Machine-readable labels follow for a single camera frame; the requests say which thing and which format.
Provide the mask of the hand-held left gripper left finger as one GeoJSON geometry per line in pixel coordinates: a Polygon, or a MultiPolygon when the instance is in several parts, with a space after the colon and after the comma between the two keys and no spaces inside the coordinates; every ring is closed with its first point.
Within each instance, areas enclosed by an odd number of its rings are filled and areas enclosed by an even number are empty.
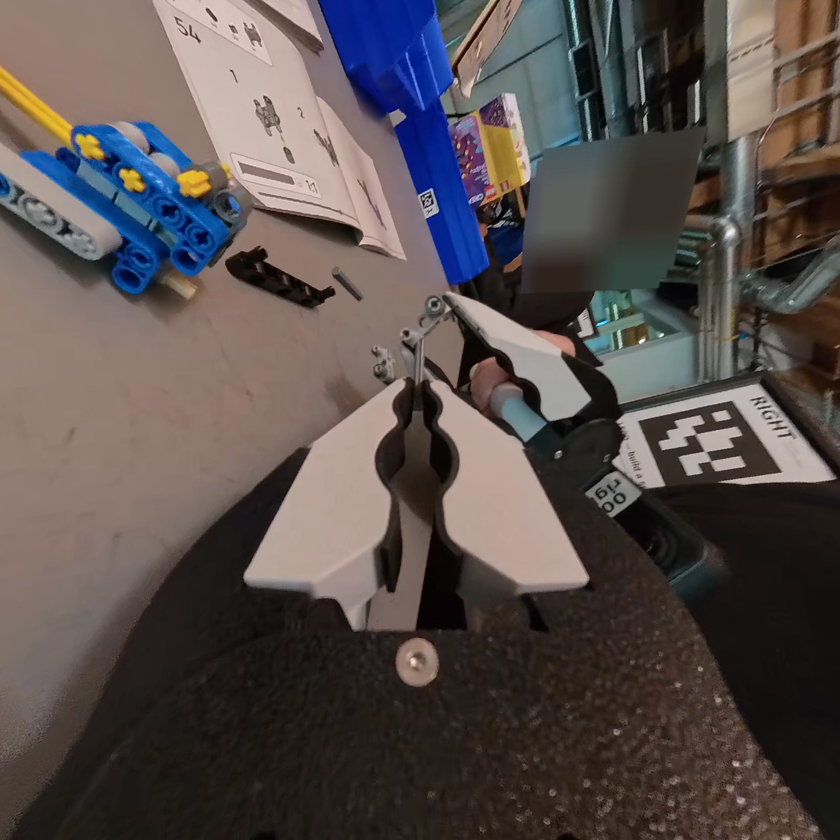
{"type": "Polygon", "coordinates": [[[394,592],[403,539],[394,478],[405,463],[415,385],[396,380],[308,449],[245,570],[255,589],[339,604],[364,630],[371,599],[394,592]]]}

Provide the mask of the brown cardboard box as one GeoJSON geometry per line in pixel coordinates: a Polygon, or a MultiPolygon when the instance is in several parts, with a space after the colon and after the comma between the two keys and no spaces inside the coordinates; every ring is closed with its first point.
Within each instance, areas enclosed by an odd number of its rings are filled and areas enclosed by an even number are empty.
{"type": "Polygon", "coordinates": [[[449,62],[458,98],[469,99],[482,67],[499,46],[521,5],[521,1],[489,1],[483,6],[449,62]]]}

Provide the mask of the open instruction manual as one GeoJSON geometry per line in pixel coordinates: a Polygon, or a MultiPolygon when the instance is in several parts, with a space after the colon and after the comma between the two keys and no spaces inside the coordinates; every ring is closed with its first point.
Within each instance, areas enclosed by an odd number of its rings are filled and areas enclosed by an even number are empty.
{"type": "Polygon", "coordinates": [[[405,260],[375,163],[292,40],[232,2],[153,5],[220,161],[256,207],[345,226],[360,247],[405,260]]]}

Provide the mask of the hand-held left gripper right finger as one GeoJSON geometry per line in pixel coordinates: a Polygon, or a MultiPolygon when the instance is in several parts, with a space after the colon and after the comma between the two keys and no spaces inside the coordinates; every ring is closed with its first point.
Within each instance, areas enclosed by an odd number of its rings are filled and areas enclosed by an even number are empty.
{"type": "Polygon", "coordinates": [[[584,588],[589,575],[522,443],[442,381],[423,383],[441,482],[437,530],[459,561],[462,599],[584,588]]]}

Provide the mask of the black lego beam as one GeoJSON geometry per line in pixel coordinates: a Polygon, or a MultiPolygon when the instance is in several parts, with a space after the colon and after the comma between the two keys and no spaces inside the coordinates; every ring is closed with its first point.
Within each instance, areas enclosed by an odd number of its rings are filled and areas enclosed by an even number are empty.
{"type": "Polygon", "coordinates": [[[228,257],[225,266],[235,279],[305,309],[315,309],[335,296],[333,287],[315,288],[273,266],[260,246],[228,257]]]}

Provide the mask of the silver ventilation duct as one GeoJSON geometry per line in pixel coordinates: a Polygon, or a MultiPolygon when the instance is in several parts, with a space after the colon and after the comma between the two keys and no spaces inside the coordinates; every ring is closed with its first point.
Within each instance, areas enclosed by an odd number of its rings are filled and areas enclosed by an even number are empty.
{"type": "Polygon", "coordinates": [[[777,221],[797,208],[789,203],[776,214],[754,212],[756,196],[810,182],[838,182],[838,142],[788,156],[764,174],[759,171],[761,138],[755,133],[713,147],[718,159],[721,207],[730,213],[689,214],[681,241],[699,259],[698,375],[719,382],[737,370],[741,305],[774,316],[796,316],[822,300],[838,284],[838,234],[811,248],[811,260],[789,281],[770,276],[779,259],[756,266],[753,228],[777,221]]]}

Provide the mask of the purple yellow toy box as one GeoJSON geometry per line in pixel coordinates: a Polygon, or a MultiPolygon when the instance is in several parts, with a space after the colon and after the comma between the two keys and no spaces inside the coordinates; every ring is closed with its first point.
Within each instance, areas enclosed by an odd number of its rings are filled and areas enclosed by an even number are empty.
{"type": "Polygon", "coordinates": [[[504,92],[449,125],[469,205],[493,203],[530,182],[518,100],[504,92]]]}

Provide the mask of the blue lego assembly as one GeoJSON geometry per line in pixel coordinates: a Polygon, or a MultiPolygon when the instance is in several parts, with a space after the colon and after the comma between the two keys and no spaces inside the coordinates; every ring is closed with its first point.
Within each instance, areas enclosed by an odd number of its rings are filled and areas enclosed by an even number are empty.
{"type": "Polygon", "coordinates": [[[110,260],[123,293],[161,285],[192,299],[253,211],[229,167],[195,163],[151,122],[71,124],[4,68],[1,89],[59,143],[2,145],[2,207],[84,260],[110,260]]]}

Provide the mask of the blue bin with white label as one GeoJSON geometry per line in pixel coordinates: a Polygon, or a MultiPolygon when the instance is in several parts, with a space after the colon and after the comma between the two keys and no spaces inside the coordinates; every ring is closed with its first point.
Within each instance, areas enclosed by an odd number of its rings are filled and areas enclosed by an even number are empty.
{"type": "Polygon", "coordinates": [[[489,258],[443,106],[436,101],[425,110],[405,111],[395,134],[448,284],[472,281],[489,258]]]}

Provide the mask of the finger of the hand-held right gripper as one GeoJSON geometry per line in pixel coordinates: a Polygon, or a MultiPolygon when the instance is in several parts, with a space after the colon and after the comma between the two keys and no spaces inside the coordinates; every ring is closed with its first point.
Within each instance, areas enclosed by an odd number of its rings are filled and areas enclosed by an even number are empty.
{"type": "Polygon", "coordinates": [[[548,422],[570,420],[592,403],[573,371],[574,358],[487,305],[453,292],[445,300],[456,319],[496,358],[526,405],[548,422]]]}

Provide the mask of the person's right hand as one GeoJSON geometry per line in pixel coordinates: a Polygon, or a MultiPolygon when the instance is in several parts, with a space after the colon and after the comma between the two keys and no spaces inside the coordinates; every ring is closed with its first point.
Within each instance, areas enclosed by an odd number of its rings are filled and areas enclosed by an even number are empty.
{"type": "MultiPolygon", "coordinates": [[[[574,340],[578,338],[576,334],[569,337],[565,334],[544,330],[531,330],[531,332],[569,356],[576,356],[578,349],[578,346],[574,343],[574,340]]],[[[473,402],[485,417],[494,418],[496,416],[490,406],[490,397],[499,385],[509,381],[509,374],[502,369],[496,358],[491,356],[477,363],[470,375],[469,392],[473,402]]]]}

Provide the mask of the white printed leaflet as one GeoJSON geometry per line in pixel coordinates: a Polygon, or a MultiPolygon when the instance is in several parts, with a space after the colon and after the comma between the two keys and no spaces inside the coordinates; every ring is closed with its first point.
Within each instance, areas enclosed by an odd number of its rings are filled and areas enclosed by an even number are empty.
{"type": "Polygon", "coordinates": [[[313,53],[322,53],[322,38],[308,1],[248,1],[248,4],[313,53]]]}

